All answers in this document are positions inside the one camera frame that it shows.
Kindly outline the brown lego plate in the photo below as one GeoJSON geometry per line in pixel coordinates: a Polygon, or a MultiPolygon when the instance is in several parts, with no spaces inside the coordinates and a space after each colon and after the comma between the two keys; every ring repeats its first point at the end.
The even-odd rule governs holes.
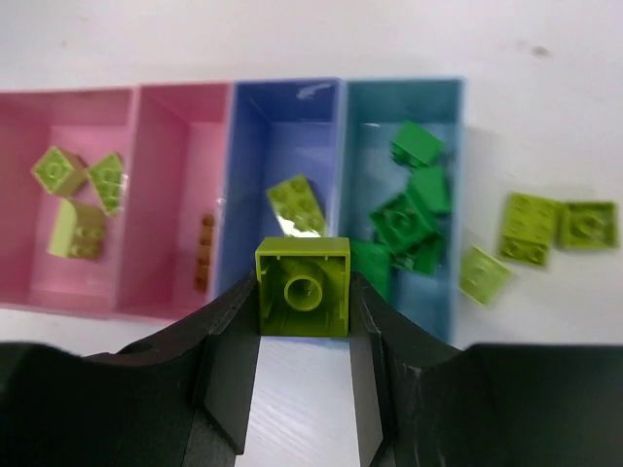
{"type": "Polygon", "coordinates": [[[194,287],[203,293],[207,293],[209,289],[214,228],[214,214],[212,212],[204,213],[201,217],[194,266],[194,287]]]}

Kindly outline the lime green lego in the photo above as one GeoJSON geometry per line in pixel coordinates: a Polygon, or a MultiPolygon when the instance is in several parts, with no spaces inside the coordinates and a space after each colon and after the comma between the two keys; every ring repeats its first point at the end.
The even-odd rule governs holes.
{"type": "Polygon", "coordinates": [[[444,248],[444,237],[435,233],[421,243],[415,244],[405,253],[393,255],[391,264],[395,268],[409,272],[433,275],[441,262],[444,248]]]}

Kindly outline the light blue container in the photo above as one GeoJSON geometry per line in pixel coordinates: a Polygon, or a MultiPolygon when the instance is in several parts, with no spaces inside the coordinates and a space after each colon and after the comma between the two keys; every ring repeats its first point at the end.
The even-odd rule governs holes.
{"type": "Polygon", "coordinates": [[[352,269],[449,341],[458,303],[464,81],[348,81],[337,233],[352,269]]]}

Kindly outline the lime lego brick edge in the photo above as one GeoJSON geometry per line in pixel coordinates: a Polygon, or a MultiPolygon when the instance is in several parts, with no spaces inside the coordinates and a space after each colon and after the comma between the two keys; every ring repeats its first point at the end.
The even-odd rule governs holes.
{"type": "Polygon", "coordinates": [[[563,202],[558,243],[562,249],[617,248],[617,205],[611,201],[594,200],[563,202]]]}

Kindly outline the purple blue container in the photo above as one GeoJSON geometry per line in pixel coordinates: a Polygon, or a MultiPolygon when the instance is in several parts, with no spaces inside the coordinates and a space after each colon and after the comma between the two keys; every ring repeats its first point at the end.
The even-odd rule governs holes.
{"type": "Polygon", "coordinates": [[[264,335],[348,334],[348,248],[331,226],[340,87],[318,79],[234,88],[216,289],[255,275],[264,335]]]}

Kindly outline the green long lego brick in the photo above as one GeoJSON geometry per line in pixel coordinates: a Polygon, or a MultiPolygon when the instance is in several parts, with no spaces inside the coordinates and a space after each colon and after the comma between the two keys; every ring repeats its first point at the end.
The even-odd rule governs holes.
{"type": "Polygon", "coordinates": [[[351,269],[360,272],[384,299],[390,292],[390,253],[381,243],[351,239],[351,269]]]}

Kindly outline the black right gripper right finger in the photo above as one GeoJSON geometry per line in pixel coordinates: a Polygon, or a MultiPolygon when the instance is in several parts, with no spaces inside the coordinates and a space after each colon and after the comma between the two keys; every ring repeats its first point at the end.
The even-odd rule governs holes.
{"type": "Polygon", "coordinates": [[[618,466],[618,345],[459,350],[349,285],[350,365],[364,466],[618,466]]]}

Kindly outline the lime sloped lego brick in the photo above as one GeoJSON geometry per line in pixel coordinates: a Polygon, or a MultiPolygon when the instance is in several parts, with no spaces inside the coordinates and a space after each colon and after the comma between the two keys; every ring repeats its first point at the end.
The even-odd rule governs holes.
{"type": "Polygon", "coordinates": [[[48,253],[66,259],[94,261],[102,254],[105,234],[105,215],[98,206],[63,198],[55,217],[48,253]]]}

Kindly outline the lone pale lime lego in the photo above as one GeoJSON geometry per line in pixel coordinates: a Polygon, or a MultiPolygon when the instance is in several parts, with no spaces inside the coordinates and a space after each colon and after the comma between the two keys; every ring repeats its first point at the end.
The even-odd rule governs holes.
{"type": "Polygon", "coordinates": [[[87,182],[87,166],[71,151],[51,146],[31,168],[31,173],[47,193],[70,198],[87,182]]]}

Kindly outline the dark green square lego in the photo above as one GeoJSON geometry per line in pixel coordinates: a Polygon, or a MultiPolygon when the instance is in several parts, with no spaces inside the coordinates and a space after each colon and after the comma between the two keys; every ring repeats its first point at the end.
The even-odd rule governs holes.
{"type": "Polygon", "coordinates": [[[443,149],[440,139],[411,121],[405,122],[390,141],[392,159],[410,168],[435,164],[443,149]]]}

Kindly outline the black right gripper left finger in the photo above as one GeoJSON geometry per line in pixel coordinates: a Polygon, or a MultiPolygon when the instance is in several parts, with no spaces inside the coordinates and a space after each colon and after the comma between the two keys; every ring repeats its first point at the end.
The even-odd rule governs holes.
{"type": "Polygon", "coordinates": [[[258,283],[116,353],[1,346],[5,466],[232,466],[259,353],[258,283]]]}

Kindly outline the lime long lego brick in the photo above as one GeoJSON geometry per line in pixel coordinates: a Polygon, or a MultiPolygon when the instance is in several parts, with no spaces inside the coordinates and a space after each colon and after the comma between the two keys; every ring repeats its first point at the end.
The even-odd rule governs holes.
{"type": "Polygon", "coordinates": [[[325,236],[324,216],[304,175],[284,180],[268,188],[266,194],[285,236],[325,236]]]}

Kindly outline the pale lime sloped lego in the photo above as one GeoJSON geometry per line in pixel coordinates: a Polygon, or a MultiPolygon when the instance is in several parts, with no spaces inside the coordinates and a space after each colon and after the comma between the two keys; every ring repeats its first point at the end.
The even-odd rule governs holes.
{"type": "Polygon", "coordinates": [[[490,305],[512,275],[503,263],[472,245],[463,252],[459,271],[460,291],[479,305],[490,305]]]}

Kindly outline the lime square lego hollow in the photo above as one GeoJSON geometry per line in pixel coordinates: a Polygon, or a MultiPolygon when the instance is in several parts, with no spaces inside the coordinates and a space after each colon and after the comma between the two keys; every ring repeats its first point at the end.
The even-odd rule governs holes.
{"type": "Polygon", "coordinates": [[[262,335],[348,336],[348,238],[267,237],[255,260],[262,335]]]}

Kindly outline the pink container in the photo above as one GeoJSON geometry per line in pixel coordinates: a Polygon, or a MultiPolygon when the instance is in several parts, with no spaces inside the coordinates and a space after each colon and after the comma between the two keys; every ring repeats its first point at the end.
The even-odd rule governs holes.
{"type": "Polygon", "coordinates": [[[179,319],[206,304],[232,88],[1,95],[1,304],[179,319]]]}

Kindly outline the green small lego brick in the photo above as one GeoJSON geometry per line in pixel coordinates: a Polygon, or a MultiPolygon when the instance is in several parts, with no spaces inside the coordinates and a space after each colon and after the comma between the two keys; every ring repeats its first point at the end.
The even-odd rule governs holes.
{"type": "Polygon", "coordinates": [[[436,215],[452,210],[445,172],[440,165],[422,166],[412,171],[408,188],[417,193],[427,208],[436,215]]]}

